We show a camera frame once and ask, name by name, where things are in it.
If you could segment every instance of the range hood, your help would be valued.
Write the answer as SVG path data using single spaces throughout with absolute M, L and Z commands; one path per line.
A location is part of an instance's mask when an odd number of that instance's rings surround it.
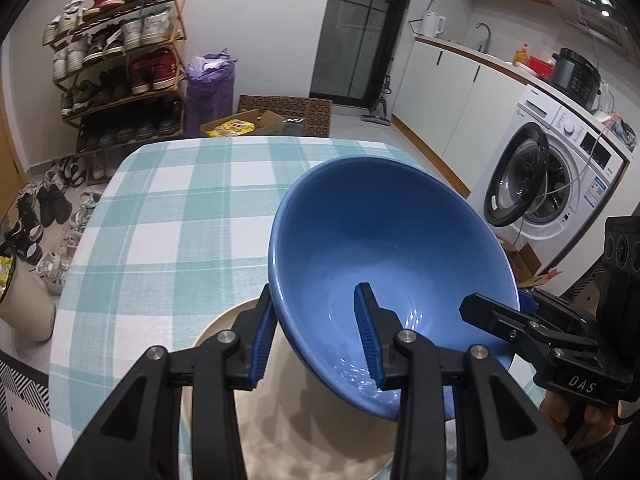
M 603 0 L 550 0 L 560 16 L 640 65 L 640 48 L 616 9 Z

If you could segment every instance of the table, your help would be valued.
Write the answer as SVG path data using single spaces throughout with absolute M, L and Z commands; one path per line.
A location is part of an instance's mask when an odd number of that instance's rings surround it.
M 58 306 L 49 399 L 60 463 L 146 348 L 188 348 L 216 316 L 260 295 L 273 216 L 295 180 L 325 160 L 364 154 L 418 167 L 386 144 L 313 137 L 173 140 L 127 157 L 82 236 Z M 518 370 L 535 392 L 529 365 Z M 447 447 L 454 462 L 450 435 Z M 191 478 L 189 450 L 182 427 L 181 479 Z

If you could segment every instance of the white cabinet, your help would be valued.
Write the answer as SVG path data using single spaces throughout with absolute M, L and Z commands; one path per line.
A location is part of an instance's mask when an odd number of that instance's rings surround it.
M 473 189 L 513 116 L 524 91 L 519 81 L 481 66 L 442 160 Z
M 394 106 L 394 115 L 442 157 L 479 64 L 416 41 Z

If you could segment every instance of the glass door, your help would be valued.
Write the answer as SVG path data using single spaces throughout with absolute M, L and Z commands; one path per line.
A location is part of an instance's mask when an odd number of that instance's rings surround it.
M 407 0 L 328 0 L 311 96 L 368 108 L 378 98 Z

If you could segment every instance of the door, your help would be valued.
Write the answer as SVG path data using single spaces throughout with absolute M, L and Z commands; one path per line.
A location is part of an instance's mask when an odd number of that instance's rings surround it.
M 368 108 L 379 97 L 407 0 L 328 0 L 311 97 Z
M 524 86 L 515 79 L 481 66 L 462 117 L 442 160 L 465 186 L 473 189 L 518 107 Z
M 14 202 L 18 191 L 26 182 L 24 174 L 18 170 L 19 163 L 4 111 L 2 75 L 0 74 L 0 221 Z
M 414 44 L 394 115 L 441 158 L 479 67 L 468 57 L 419 41 Z
M 549 143 L 537 123 L 524 124 L 513 136 L 484 196 L 484 219 L 495 227 L 514 223 L 546 199 Z

